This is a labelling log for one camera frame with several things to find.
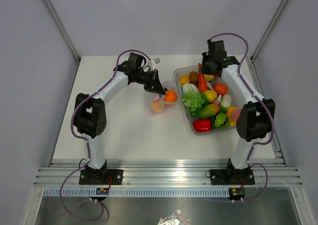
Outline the clear zip top bag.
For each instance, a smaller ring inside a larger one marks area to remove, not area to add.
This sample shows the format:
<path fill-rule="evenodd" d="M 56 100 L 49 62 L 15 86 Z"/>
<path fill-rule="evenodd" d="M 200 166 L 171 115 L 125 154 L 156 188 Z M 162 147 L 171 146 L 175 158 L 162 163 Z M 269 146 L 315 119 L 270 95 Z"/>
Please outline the clear zip top bag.
<path fill-rule="evenodd" d="M 162 83 L 164 95 L 156 94 L 150 101 L 150 110 L 153 113 L 161 113 L 166 107 L 174 105 L 181 100 L 182 89 L 177 81 L 165 81 Z"/>

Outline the orange toy tangerine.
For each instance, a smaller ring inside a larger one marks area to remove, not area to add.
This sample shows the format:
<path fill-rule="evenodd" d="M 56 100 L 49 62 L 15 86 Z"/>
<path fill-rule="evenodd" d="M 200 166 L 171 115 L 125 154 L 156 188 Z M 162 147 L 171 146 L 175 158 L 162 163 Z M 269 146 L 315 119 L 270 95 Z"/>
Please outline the orange toy tangerine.
<path fill-rule="evenodd" d="M 163 97 L 164 102 L 174 103 L 177 100 L 177 94 L 173 90 L 167 90 Z"/>

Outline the orange pink toy peach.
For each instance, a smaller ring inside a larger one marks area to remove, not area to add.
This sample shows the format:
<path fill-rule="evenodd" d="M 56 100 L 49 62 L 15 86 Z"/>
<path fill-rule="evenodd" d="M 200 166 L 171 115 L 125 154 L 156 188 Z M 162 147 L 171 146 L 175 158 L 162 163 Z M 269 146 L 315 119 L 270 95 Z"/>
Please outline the orange pink toy peach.
<path fill-rule="evenodd" d="M 152 100 L 150 102 L 150 108 L 154 113 L 160 113 L 165 109 L 165 104 L 158 100 Z"/>

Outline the orange toy carrot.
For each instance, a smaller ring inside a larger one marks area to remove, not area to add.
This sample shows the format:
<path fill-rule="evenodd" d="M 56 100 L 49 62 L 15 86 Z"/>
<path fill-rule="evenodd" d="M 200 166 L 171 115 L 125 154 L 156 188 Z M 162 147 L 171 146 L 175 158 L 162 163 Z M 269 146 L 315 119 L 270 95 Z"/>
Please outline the orange toy carrot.
<path fill-rule="evenodd" d="M 206 80 L 205 80 L 205 76 L 201 73 L 198 74 L 198 89 L 200 92 L 204 92 L 208 89 L 207 87 L 207 83 L 206 83 Z"/>

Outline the yellow toy pear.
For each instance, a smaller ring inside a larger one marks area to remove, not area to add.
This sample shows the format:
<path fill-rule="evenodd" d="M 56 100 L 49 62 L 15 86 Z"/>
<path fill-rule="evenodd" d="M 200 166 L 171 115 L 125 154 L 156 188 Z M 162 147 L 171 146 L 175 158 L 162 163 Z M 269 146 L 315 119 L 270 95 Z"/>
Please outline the yellow toy pear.
<path fill-rule="evenodd" d="M 209 103 L 213 103 L 218 97 L 218 94 L 214 90 L 206 90 L 203 92 L 203 95 Z"/>

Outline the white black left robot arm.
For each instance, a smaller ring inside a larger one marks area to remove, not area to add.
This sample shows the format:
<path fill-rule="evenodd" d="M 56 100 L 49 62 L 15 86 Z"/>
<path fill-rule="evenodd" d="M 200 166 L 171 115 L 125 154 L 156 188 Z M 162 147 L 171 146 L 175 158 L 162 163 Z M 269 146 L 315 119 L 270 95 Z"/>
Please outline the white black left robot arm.
<path fill-rule="evenodd" d="M 143 85 L 146 92 L 164 95 L 155 65 L 159 58 L 150 59 L 138 50 L 129 50 L 126 61 L 116 62 L 112 77 L 91 94 L 76 96 L 71 118 L 71 132 L 82 139 L 86 146 L 86 162 L 79 168 L 81 185 L 110 184 L 116 173 L 107 170 L 103 152 L 102 133 L 106 128 L 106 105 L 122 89 L 131 83 Z"/>

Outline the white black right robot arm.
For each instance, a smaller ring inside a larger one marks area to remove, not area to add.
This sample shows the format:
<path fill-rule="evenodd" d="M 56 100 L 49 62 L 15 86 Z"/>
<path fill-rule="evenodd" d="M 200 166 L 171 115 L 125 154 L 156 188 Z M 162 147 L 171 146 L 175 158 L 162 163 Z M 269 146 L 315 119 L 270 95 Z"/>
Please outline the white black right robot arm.
<path fill-rule="evenodd" d="M 256 145 L 274 129 L 275 102 L 265 99 L 240 70 L 241 62 L 228 56 L 223 41 L 208 40 L 208 51 L 203 53 L 200 72 L 218 75 L 233 91 L 241 112 L 236 122 L 239 135 L 234 155 L 224 169 L 211 169 L 212 185 L 253 185 L 250 159 Z"/>

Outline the pale yellow toy apple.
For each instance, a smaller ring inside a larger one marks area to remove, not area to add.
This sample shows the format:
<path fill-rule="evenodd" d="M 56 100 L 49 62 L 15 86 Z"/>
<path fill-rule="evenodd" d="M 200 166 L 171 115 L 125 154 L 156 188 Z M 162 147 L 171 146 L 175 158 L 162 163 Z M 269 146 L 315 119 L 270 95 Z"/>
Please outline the pale yellow toy apple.
<path fill-rule="evenodd" d="M 210 82 L 211 80 L 214 79 L 214 76 L 213 75 L 204 75 L 204 78 L 205 78 L 206 82 Z"/>

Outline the white toy radish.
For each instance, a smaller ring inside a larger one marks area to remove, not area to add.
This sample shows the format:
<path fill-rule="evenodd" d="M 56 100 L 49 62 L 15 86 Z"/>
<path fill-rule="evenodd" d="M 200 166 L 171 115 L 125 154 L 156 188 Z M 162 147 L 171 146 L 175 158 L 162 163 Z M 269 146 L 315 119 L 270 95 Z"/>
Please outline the white toy radish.
<path fill-rule="evenodd" d="M 222 100 L 220 102 L 220 106 L 226 110 L 228 110 L 231 106 L 232 98 L 230 95 L 225 94 L 222 96 Z"/>

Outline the pale purple toy garlic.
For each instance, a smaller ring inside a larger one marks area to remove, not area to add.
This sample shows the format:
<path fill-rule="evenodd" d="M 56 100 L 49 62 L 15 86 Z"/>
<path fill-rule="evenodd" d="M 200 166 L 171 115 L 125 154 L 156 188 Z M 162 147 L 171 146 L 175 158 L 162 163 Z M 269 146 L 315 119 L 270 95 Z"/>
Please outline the pale purple toy garlic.
<path fill-rule="evenodd" d="M 219 95 L 214 101 L 213 104 L 220 105 L 222 101 L 222 95 Z"/>

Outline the yellow toy bell pepper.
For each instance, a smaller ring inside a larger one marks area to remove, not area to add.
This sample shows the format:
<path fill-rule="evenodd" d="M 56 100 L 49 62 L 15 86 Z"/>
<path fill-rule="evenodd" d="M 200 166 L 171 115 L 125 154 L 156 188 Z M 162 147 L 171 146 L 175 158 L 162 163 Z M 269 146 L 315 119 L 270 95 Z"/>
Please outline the yellow toy bell pepper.
<path fill-rule="evenodd" d="M 232 113 L 234 112 L 235 109 L 236 108 L 232 106 L 227 110 L 227 117 L 229 119 L 229 127 L 236 125 L 236 122 L 232 118 Z"/>

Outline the red toy bell pepper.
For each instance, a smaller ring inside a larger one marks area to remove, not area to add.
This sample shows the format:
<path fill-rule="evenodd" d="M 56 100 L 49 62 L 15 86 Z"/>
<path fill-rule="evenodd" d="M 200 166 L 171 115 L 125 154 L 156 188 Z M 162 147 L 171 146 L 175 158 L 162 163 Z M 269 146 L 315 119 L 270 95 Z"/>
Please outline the red toy bell pepper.
<path fill-rule="evenodd" d="M 200 119 L 193 122 L 193 128 L 196 132 L 202 133 L 212 130 L 212 124 L 210 119 Z"/>

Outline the right aluminium frame post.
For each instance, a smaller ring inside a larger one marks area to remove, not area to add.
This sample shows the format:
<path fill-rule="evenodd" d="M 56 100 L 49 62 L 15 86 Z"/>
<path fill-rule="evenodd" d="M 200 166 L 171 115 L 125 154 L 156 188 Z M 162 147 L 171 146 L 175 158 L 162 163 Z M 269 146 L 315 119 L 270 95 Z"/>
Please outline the right aluminium frame post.
<path fill-rule="evenodd" d="M 266 42 L 268 41 L 269 37 L 271 36 L 272 31 L 275 29 L 278 20 L 282 16 L 286 6 L 288 5 L 290 0 L 280 0 L 273 16 L 271 17 L 269 24 L 267 25 L 264 33 L 262 34 L 255 50 L 250 56 L 250 60 L 252 63 L 256 62 L 257 57 L 260 55 L 261 50 L 264 48 Z"/>

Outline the aluminium frame post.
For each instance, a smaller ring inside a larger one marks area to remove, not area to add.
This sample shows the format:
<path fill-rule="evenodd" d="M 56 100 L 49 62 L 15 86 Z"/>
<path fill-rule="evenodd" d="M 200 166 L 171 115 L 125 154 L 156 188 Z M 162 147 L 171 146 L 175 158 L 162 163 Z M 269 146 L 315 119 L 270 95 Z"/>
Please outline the aluminium frame post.
<path fill-rule="evenodd" d="M 288 5 L 290 0 L 280 0 L 273 16 L 271 17 L 269 24 L 267 25 L 264 33 L 262 34 L 255 50 L 250 56 L 250 60 L 252 63 L 256 62 L 257 57 L 260 55 L 261 50 L 264 48 L 266 42 L 268 41 L 269 37 L 271 36 L 272 31 L 275 29 L 278 20 L 282 16 L 286 6 Z"/>
<path fill-rule="evenodd" d="M 77 65 L 80 64 L 81 56 L 79 55 L 77 49 L 75 48 L 71 38 L 69 37 L 69 34 L 67 33 L 53 3 L 51 0 L 42 0 L 44 6 L 46 7 L 50 17 L 52 18 L 52 21 L 54 22 L 60 36 L 62 37 L 64 43 L 66 44 L 69 52 L 73 56 L 75 62 Z"/>

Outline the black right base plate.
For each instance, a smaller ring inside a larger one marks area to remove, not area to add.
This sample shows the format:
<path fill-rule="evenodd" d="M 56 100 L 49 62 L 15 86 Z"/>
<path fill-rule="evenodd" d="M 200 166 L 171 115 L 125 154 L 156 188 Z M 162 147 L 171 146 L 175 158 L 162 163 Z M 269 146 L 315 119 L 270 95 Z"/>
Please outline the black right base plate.
<path fill-rule="evenodd" d="M 212 185 L 255 185 L 253 171 L 246 169 L 211 169 L 210 180 Z"/>

